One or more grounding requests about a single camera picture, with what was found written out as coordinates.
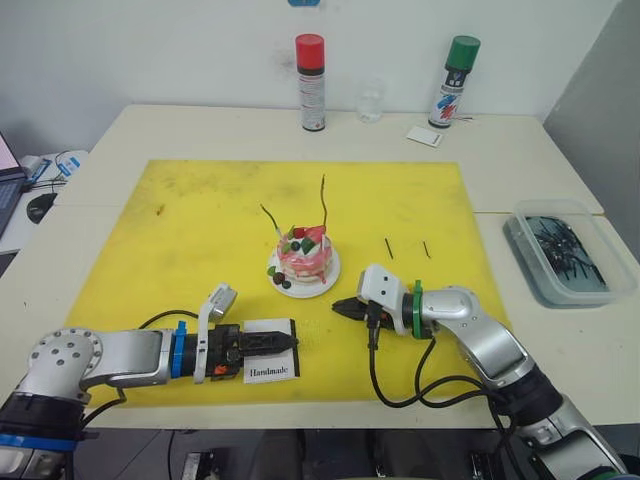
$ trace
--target laptop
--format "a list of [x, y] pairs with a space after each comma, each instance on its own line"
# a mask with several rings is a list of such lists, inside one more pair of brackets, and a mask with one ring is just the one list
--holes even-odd
[[0, 236], [11, 220], [25, 180], [22, 167], [0, 134]]

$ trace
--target plastic container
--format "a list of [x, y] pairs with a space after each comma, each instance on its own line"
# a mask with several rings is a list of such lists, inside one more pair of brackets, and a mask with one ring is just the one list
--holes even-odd
[[[586, 252], [593, 265], [597, 267], [591, 270], [587, 268], [587, 274], [598, 272], [596, 278], [599, 281], [596, 283], [601, 284], [602, 291], [585, 291], [582, 288], [567, 286], [574, 283], [574, 277], [578, 279], [584, 275], [587, 278], [587, 274], [580, 264], [577, 264], [580, 268], [574, 268], [573, 272], [559, 273], [556, 271], [557, 268], [554, 270], [547, 257], [549, 250], [547, 249], [547, 255], [545, 255], [541, 247], [540, 231], [534, 233], [532, 228], [532, 225], [536, 226], [536, 222], [543, 225], [539, 220], [540, 217], [570, 227], [579, 239], [581, 251]], [[514, 216], [505, 224], [505, 234], [511, 241], [512, 248], [519, 257], [523, 271], [528, 276], [534, 291], [539, 294], [541, 303], [549, 307], [579, 308], [604, 305], [629, 295], [638, 288], [637, 279], [624, 264], [620, 254], [593, 221], [587, 209], [576, 201], [526, 200], [520, 202], [514, 209]]]

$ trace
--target yellow mat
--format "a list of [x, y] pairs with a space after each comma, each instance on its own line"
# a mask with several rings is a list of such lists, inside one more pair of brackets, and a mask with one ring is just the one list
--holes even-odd
[[[307, 300], [277, 293], [266, 264], [277, 237], [263, 203], [282, 229], [322, 223], [320, 180], [326, 175], [328, 235], [340, 254], [338, 282]], [[394, 259], [389, 257], [388, 238]], [[425, 241], [431, 258], [422, 242]], [[380, 263], [408, 285], [464, 285], [501, 322], [504, 310], [455, 164], [259, 163], [153, 160], [79, 295], [67, 325], [96, 330], [136, 328], [169, 309], [197, 312], [224, 281], [239, 296], [225, 323], [291, 317], [300, 339], [301, 377], [244, 385], [240, 377], [194, 385], [191, 378], [131, 389], [128, 405], [185, 405], [373, 399], [367, 331], [331, 311], [355, 295], [360, 272]], [[180, 318], [158, 321], [175, 328]], [[195, 332], [196, 321], [188, 329]], [[412, 394], [416, 364], [427, 345], [384, 332], [378, 377], [392, 398]], [[423, 381], [470, 374], [452, 337], [439, 335]], [[443, 387], [445, 395], [464, 385]], [[113, 398], [92, 390], [93, 404]]]

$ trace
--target pink cake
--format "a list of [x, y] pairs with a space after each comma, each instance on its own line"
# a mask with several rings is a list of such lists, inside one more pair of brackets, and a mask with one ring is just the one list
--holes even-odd
[[280, 237], [277, 254], [287, 278], [297, 282], [325, 283], [325, 272], [331, 263], [331, 241], [327, 227], [296, 227]]

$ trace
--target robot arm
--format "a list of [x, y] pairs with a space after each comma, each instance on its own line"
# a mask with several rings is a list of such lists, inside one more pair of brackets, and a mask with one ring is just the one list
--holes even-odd
[[235, 376], [244, 357], [292, 348], [282, 332], [242, 333], [239, 325], [218, 325], [236, 292], [221, 284], [199, 315], [197, 334], [177, 330], [96, 332], [64, 328], [42, 338], [29, 357], [29, 370], [0, 408], [0, 478], [57, 478], [65, 456], [82, 440], [90, 387], [116, 388], [167, 383], [193, 376], [212, 380]]
[[358, 300], [379, 304], [387, 315], [383, 325], [400, 335], [412, 332], [424, 338], [440, 327], [449, 330], [482, 382], [505, 399], [499, 413], [512, 414], [516, 434], [533, 448], [545, 474], [568, 480], [607, 467], [625, 473], [615, 451], [569, 398], [558, 393], [511, 332], [484, 312], [470, 290], [422, 292], [418, 287], [409, 292], [399, 278], [371, 265], [360, 278]]

